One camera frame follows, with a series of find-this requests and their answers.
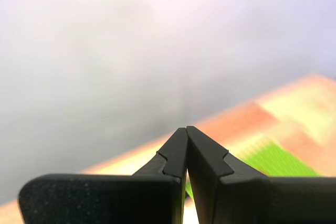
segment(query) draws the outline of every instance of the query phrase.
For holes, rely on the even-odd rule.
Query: table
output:
[[[319,176],[336,176],[335,125],[336,81],[312,74],[195,126],[243,160],[253,163],[256,159],[251,156],[272,143]],[[169,136],[83,173],[133,174],[154,156]],[[279,169],[273,167],[272,173],[277,171]],[[0,207],[0,224],[22,223],[16,201]],[[184,223],[197,223],[191,200],[185,205]]]

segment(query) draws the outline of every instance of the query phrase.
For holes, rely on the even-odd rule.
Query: green mat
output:
[[[264,148],[242,159],[258,171],[272,177],[319,177],[312,168],[276,145],[269,143]],[[193,199],[191,184],[187,181],[186,192]]]

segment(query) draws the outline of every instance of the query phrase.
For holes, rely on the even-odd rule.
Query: gray background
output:
[[[311,72],[334,0],[1,0],[0,204]]]

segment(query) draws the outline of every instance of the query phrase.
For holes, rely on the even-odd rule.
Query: black plastic jaw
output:
[[[267,177],[195,127],[187,133],[199,224],[336,223],[335,178]]]
[[[133,176],[45,175],[19,193],[25,224],[181,224],[186,129],[178,129]]]

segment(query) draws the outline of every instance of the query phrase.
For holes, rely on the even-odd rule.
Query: blurred background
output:
[[[1,0],[0,205],[309,73],[334,0]]]

